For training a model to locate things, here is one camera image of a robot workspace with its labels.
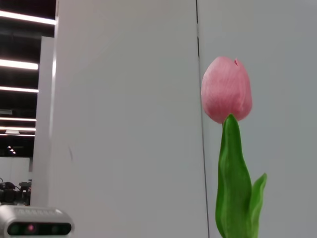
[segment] green leaf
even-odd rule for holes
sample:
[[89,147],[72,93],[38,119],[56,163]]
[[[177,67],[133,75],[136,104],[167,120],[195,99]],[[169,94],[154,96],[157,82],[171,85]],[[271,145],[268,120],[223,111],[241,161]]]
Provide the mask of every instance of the green leaf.
[[253,185],[251,201],[249,206],[249,216],[251,220],[252,236],[257,238],[259,233],[259,219],[263,205],[263,194],[266,184],[267,175],[263,174]]
[[252,185],[243,159],[237,120],[229,115],[223,124],[218,165],[216,223],[223,238],[249,238],[249,204]]

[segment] gray wall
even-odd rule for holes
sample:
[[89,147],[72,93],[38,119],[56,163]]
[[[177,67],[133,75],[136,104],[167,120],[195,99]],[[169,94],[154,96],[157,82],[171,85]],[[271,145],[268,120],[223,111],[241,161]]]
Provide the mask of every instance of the gray wall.
[[[268,174],[259,238],[317,237],[317,2],[198,0],[201,73],[238,57],[254,108],[240,123],[255,180]],[[221,126],[204,116],[211,237]]]
[[195,7],[59,2],[49,205],[75,238],[207,238]]

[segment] tulip flower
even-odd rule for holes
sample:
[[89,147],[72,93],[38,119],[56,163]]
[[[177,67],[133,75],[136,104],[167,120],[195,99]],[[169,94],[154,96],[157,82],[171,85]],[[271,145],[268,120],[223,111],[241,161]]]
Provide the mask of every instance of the tulip flower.
[[220,124],[230,114],[242,120],[252,108],[248,73],[237,59],[217,57],[205,72],[201,94],[204,111]]
[[267,175],[254,184],[242,154],[238,121],[252,108],[248,73],[236,59],[216,58],[202,84],[206,114],[222,124],[215,221],[223,238],[257,238]]

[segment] white pillar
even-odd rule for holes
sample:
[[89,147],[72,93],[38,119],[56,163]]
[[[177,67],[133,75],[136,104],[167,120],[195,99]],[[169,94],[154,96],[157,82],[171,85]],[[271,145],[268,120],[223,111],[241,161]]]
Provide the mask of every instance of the white pillar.
[[76,238],[207,238],[192,0],[62,0],[49,205]]
[[50,108],[52,94],[54,38],[42,37],[39,67],[39,93],[36,108],[36,137],[32,169],[32,206],[47,206],[49,199],[49,165],[51,158]]

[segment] pink tulip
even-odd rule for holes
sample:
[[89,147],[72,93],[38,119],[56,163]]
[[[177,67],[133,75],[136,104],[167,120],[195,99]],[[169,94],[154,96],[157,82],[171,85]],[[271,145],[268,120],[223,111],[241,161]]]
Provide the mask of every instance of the pink tulip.
[[237,59],[217,57],[211,63],[203,77],[202,103],[206,114],[217,123],[223,123],[230,114],[242,120],[250,113],[250,81]]

